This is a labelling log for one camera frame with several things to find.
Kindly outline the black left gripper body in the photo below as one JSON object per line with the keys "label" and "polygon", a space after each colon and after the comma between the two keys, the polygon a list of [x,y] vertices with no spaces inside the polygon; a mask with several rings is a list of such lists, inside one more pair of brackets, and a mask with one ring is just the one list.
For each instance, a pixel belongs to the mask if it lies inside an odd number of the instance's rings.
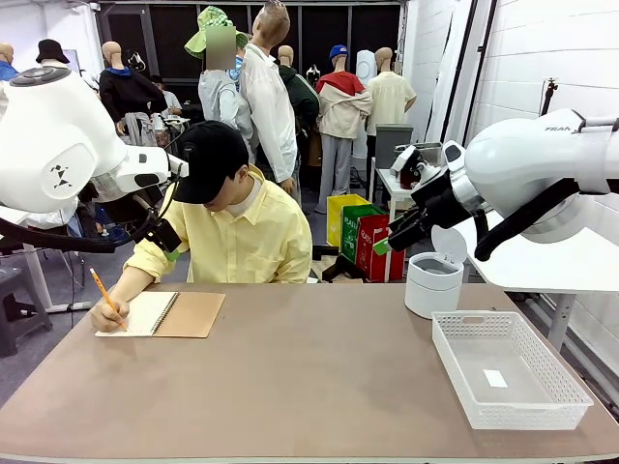
{"label": "black left gripper body", "polygon": [[163,252],[174,252],[182,244],[181,238],[165,218],[149,218],[144,238]]}

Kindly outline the person's right hand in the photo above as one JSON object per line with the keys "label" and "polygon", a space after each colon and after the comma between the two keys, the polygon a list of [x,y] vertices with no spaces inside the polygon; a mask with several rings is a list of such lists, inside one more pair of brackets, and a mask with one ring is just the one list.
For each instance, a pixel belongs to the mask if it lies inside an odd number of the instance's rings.
{"label": "person's right hand", "polygon": [[93,327],[103,333],[111,333],[126,328],[130,309],[127,302],[110,304],[101,298],[89,311]]}

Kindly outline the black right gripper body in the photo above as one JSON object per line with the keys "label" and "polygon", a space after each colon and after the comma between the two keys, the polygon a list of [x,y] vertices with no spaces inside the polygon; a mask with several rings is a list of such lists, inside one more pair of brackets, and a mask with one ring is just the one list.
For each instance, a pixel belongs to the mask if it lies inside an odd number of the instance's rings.
{"label": "black right gripper body", "polygon": [[419,209],[422,227],[452,227],[465,220],[465,209],[453,192],[448,169],[432,180],[419,183],[411,196]]}

